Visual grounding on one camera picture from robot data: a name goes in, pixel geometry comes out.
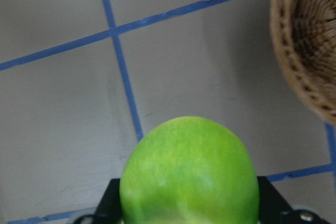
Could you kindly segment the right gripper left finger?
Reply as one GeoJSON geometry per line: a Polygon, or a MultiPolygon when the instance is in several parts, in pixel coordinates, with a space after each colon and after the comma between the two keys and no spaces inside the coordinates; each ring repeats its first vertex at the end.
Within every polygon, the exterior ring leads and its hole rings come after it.
{"type": "Polygon", "coordinates": [[[111,179],[94,213],[93,223],[121,223],[120,179],[111,179]]]}

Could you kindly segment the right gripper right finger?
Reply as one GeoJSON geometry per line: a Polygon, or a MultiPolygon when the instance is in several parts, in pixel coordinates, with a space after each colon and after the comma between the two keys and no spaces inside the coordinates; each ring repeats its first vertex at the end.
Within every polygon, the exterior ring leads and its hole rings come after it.
{"type": "Polygon", "coordinates": [[[287,214],[293,208],[265,176],[258,176],[259,185],[259,223],[287,223],[287,214]]]}

